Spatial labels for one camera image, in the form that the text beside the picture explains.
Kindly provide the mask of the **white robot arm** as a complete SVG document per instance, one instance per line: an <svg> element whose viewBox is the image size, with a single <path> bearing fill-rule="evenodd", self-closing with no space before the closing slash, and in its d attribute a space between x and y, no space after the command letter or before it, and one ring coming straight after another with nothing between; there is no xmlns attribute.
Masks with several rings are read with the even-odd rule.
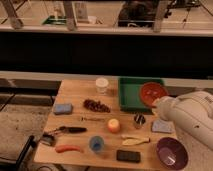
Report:
<svg viewBox="0 0 213 171"><path fill-rule="evenodd" d="M153 102L155 113L213 150L213 95L196 91L178 97L164 96Z"/></svg>

